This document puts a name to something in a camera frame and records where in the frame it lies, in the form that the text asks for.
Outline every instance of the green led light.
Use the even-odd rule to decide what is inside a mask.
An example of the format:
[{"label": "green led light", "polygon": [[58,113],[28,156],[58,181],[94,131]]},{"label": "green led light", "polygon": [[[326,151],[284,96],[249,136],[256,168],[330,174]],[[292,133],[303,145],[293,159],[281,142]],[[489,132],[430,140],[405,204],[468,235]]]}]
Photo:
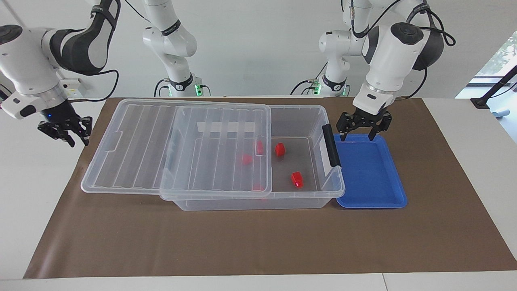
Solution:
[{"label": "green led light", "polygon": [[321,86],[321,84],[318,84],[316,89],[314,89],[314,95],[319,95],[321,90],[322,90],[322,86]]},{"label": "green led light", "polygon": [[197,96],[203,95],[203,90],[201,90],[201,87],[199,85],[195,86],[195,92]]}]

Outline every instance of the cable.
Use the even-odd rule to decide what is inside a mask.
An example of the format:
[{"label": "cable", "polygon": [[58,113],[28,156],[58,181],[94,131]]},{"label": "cable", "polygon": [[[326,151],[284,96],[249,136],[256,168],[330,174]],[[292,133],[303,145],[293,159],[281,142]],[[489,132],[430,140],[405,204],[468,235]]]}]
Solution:
[{"label": "cable", "polygon": [[438,20],[438,23],[440,24],[440,29],[437,29],[435,27],[425,27],[425,26],[419,26],[419,28],[421,30],[430,30],[430,31],[434,31],[434,32],[438,32],[438,33],[441,33],[444,37],[444,41],[445,43],[450,46],[450,47],[453,47],[456,45],[456,39],[448,32],[445,31],[445,27],[444,27],[444,23],[442,22],[442,20],[440,19],[440,17],[434,13],[433,11],[431,10],[428,10],[428,13],[430,15],[432,15],[434,18],[436,18],[436,20]]},{"label": "cable", "polygon": [[[393,7],[395,6],[395,4],[397,4],[398,2],[400,2],[402,0],[395,0],[393,3],[391,3],[387,8],[386,10],[383,11],[383,13],[381,13],[381,15],[377,18],[377,20],[375,20],[375,22],[372,24],[372,26],[370,28],[367,28],[365,29],[364,31],[358,33],[355,31],[355,28],[354,28],[354,18],[355,18],[355,15],[352,17],[352,32],[354,33],[354,36],[357,37],[357,38],[364,38],[365,36],[367,36],[367,34],[376,26],[376,24],[381,20],[381,18]],[[351,0],[350,2],[350,5],[352,8],[354,8],[354,0]]]},{"label": "cable", "polygon": [[165,82],[165,79],[160,79],[160,81],[158,81],[158,83],[156,83],[156,86],[155,86],[155,92],[153,94],[153,97],[156,97],[156,93],[158,92],[158,87],[160,86],[161,83]]},{"label": "cable", "polygon": [[111,95],[113,95],[113,93],[115,92],[115,89],[117,89],[118,77],[120,77],[120,74],[118,73],[118,71],[117,70],[107,70],[107,71],[100,72],[98,74],[92,75],[92,76],[105,75],[105,74],[109,74],[111,72],[115,72],[117,74],[117,78],[115,79],[115,84],[113,84],[113,88],[111,89],[111,92],[106,97],[104,97],[103,99],[76,99],[76,100],[71,100],[70,103],[77,103],[77,102],[101,102],[101,101],[104,101],[104,100],[110,98]]},{"label": "cable", "polygon": [[510,91],[511,89],[513,89],[513,88],[515,87],[515,85],[517,85],[517,82],[515,82],[515,84],[513,84],[510,88],[508,88],[508,90],[506,90],[506,91],[504,91],[504,92],[502,92],[502,93],[500,93],[500,94],[494,95],[494,96],[492,96],[492,97],[490,97],[490,98],[499,97],[499,96],[501,96],[501,95],[503,95],[503,94],[507,93],[508,91]]},{"label": "cable", "polygon": [[160,90],[158,90],[158,96],[159,96],[159,97],[161,97],[161,90],[162,90],[163,88],[167,88],[167,89],[168,89],[168,88],[169,88],[169,86],[162,86],[162,87],[160,87]]},{"label": "cable", "polygon": [[422,89],[422,87],[425,84],[426,80],[427,80],[427,68],[425,68],[423,70],[423,79],[422,79],[422,82],[420,83],[420,86],[418,86],[418,88],[410,96],[408,96],[406,99],[409,99],[409,98],[415,96],[418,93],[418,91],[420,91],[420,89]]},{"label": "cable", "polygon": [[201,85],[200,87],[201,88],[207,88],[208,92],[210,93],[210,97],[212,97],[212,91],[210,90],[210,87],[208,87],[207,85]]},{"label": "cable", "polygon": [[318,75],[316,76],[316,80],[320,77],[320,75],[323,73],[323,70],[325,69],[325,67],[328,65],[328,61],[323,65],[323,68],[322,70],[318,73]]},{"label": "cable", "polygon": [[350,95],[350,91],[352,90],[352,87],[350,85],[346,85],[345,90],[347,87],[348,87],[348,93],[346,94],[346,97],[348,97]]},{"label": "cable", "polygon": [[305,88],[303,91],[301,91],[301,95],[303,95],[305,93],[305,90],[307,90],[307,95],[309,94],[309,92],[311,91],[312,87],[307,87]]},{"label": "cable", "polygon": [[11,90],[7,89],[7,87],[5,87],[3,84],[0,84],[0,86],[2,86],[5,90],[7,90],[7,92],[9,92],[9,94],[12,94]]},{"label": "cable", "polygon": [[143,18],[145,21],[147,21],[147,22],[151,23],[147,18],[145,18],[142,14],[140,14],[140,12],[138,12],[138,10],[137,10],[136,8],[134,8],[134,7],[133,7],[133,5],[131,5],[131,3],[129,3],[129,1],[128,1],[128,0],[124,0],[124,1],[129,5],[129,7],[131,7],[131,8],[134,10],[134,12],[136,12],[136,14],[138,14],[138,15],[139,15],[141,18]]},{"label": "cable", "polygon": [[300,87],[304,83],[309,83],[309,80],[301,81],[300,83],[298,83],[296,86],[294,86],[293,90],[291,91],[291,93],[289,95],[292,95],[294,93],[294,91],[296,89],[298,89],[298,87]]}]

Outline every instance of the blue tray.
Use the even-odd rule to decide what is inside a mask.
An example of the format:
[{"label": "blue tray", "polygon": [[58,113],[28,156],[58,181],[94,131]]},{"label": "blue tray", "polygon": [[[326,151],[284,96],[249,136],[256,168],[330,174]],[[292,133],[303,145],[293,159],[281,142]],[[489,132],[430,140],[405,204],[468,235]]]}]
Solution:
[{"label": "blue tray", "polygon": [[343,142],[334,135],[341,160],[345,194],[337,198],[345,208],[402,208],[406,193],[386,140],[377,135],[349,134]]}]

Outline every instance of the transparent box lid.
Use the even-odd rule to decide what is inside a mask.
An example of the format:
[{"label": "transparent box lid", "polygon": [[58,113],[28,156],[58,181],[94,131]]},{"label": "transparent box lid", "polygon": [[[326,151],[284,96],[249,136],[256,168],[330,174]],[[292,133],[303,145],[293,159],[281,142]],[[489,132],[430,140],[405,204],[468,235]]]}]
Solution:
[{"label": "transparent box lid", "polygon": [[160,193],[175,199],[261,198],[271,193],[271,110],[266,105],[181,106]]},{"label": "transparent box lid", "polygon": [[[253,116],[260,117],[258,124],[255,124],[254,120],[248,121],[246,119],[248,122],[244,123],[244,127],[247,129],[246,126],[253,123],[254,128],[265,130],[264,151],[266,156],[270,155],[270,146],[268,146],[270,138],[267,138],[267,136],[270,137],[270,126],[268,124],[270,124],[271,115],[269,107],[265,105],[130,98],[122,100],[115,109],[92,162],[86,170],[81,188],[87,193],[159,195],[165,160],[170,150],[168,147],[169,137],[175,132],[173,129],[179,129],[173,128],[178,109],[183,106],[231,107],[233,105],[238,107],[235,109],[237,111],[242,109],[248,113],[252,112]],[[186,109],[188,111],[188,108],[185,108],[182,110],[182,114],[185,114]],[[197,129],[203,129],[203,125],[200,125],[201,127],[197,123],[195,125]],[[211,135],[213,135],[211,132],[217,129],[212,125],[207,126],[206,123],[205,126],[206,130],[210,130]],[[236,135],[234,132],[229,132],[229,136],[233,134]],[[244,148],[245,145],[241,145],[239,150],[244,150]],[[254,157],[252,155],[252,157],[251,164],[253,166],[257,165],[258,160],[263,159],[259,156]],[[266,192],[271,190],[270,165],[263,170],[265,172],[269,171],[265,178],[269,184],[265,183],[263,190]],[[186,168],[181,169],[180,172],[190,171],[191,168]],[[244,191],[244,189],[249,189],[249,187],[246,185],[240,187],[240,191]],[[257,197],[268,194],[262,193],[261,189],[254,191],[253,188],[249,192]]]}]

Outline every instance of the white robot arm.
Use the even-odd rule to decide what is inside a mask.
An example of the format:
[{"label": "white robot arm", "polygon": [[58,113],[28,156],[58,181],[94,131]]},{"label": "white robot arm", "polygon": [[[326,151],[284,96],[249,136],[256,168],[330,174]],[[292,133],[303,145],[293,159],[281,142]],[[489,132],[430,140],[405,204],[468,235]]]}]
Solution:
[{"label": "white robot arm", "polygon": [[186,59],[197,50],[194,36],[181,24],[171,0],[143,0],[143,3],[153,25],[145,29],[144,43],[164,64],[172,96],[199,96],[201,79],[190,71]]},{"label": "white robot arm", "polygon": [[[373,7],[383,7],[401,15],[405,22],[370,27]],[[327,32],[320,38],[320,50],[328,66],[319,79],[320,94],[339,96],[345,88],[349,64],[345,56],[362,55],[370,65],[364,84],[354,99],[353,115],[343,113],[337,126],[344,140],[359,127],[372,127],[370,139],[386,131],[391,115],[386,107],[395,101],[405,77],[414,70],[425,70],[435,63],[444,49],[435,15],[426,0],[348,0],[343,21],[350,31]]]},{"label": "white robot arm", "polygon": [[88,145],[92,118],[76,114],[56,70],[99,74],[108,59],[119,13],[120,0],[100,0],[83,30],[0,26],[0,70],[16,88],[3,100],[3,111],[16,119],[41,112],[45,121],[38,125],[40,131],[73,147],[71,130]]}]

